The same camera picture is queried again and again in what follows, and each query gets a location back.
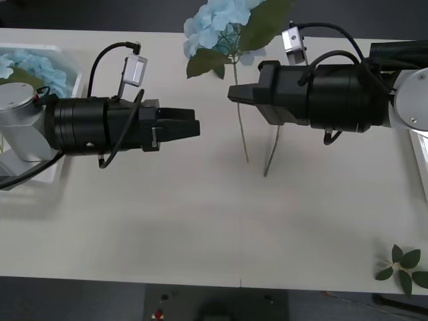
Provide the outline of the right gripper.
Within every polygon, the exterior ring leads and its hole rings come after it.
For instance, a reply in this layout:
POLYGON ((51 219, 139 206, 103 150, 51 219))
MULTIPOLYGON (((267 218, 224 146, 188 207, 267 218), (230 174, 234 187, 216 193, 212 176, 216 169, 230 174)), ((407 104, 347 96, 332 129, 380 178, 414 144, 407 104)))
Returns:
POLYGON ((258 83, 230 86, 228 99, 238 104, 255 105, 271 125, 309 125, 309 85, 299 85, 307 67, 285 66, 279 61, 266 60, 258 65, 258 70, 258 83))

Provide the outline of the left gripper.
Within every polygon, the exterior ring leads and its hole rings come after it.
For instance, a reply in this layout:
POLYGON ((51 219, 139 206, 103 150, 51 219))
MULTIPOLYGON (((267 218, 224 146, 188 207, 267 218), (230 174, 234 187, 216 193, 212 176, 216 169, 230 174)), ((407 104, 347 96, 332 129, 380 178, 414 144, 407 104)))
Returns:
POLYGON ((156 151, 162 142, 182 140, 201 134, 200 122, 195 118, 195 111, 184 108, 160 108, 159 100, 142 101, 133 114, 130 125, 126 126, 134 102, 120 100, 110 105, 106 114, 106 137, 109 138, 109 150, 119 141, 124 129, 128 129, 119 147, 119 151, 142 149, 156 151), (156 127, 156 148, 152 146, 152 128, 156 127))

